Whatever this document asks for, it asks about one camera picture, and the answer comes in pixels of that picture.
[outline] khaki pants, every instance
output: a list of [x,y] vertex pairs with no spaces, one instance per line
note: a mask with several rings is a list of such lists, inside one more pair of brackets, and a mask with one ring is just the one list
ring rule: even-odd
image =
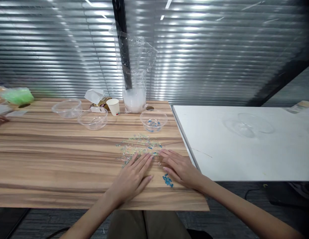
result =
[[191,239],[173,211],[115,210],[108,239]]

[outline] wooden table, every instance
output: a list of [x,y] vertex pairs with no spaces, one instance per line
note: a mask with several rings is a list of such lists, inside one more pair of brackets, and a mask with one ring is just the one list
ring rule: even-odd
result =
[[[149,101],[165,112],[168,123],[147,133],[139,114],[112,116],[101,130],[88,130],[77,119],[62,119],[51,107],[63,99],[40,99],[20,109],[28,112],[0,126],[0,207],[89,208],[122,168],[116,144],[135,134],[156,137],[163,148],[187,156],[167,101]],[[83,109],[90,103],[82,100]],[[204,196],[173,182],[167,186],[153,161],[153,180],[122,209],[209,211]]]

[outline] paper cup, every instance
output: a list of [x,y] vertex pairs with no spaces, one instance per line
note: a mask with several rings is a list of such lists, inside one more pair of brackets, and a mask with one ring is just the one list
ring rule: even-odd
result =
[[118,99],[107,100],[106,104],[108,105],[113,116],[120,115],[119,100]]

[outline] right hand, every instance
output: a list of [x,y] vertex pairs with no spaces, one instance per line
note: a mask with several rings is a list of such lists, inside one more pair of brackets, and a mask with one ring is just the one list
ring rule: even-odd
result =
[[162,162],[167,163],[171,167],[163,167],[164,171],[181,185],[201,191],[202,182],[207,177],[194,167],[189,158],[185,158],[170,149],[161,150],[159,155],[163,157]]

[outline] white tissue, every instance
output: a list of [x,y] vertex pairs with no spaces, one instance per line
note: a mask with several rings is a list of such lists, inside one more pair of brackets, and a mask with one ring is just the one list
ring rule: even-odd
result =
[[104,91],[101,89],[90,89],[86,91],[85,99],[89,100],[94,104],[98,104],[102,98],[104,98]]
[[106,109],[105,108],[103,108],[103,107],[98,107],[98,106],[96,106],[96,107],[90,107],[90,110],[91,110],[91,112],[94,112],[94,113],[106,113]]
[[13,112],[5,115],[5,117],[20,117],[20,116],[23,116],[26,113],[27,113],[27,111],[13,111]]

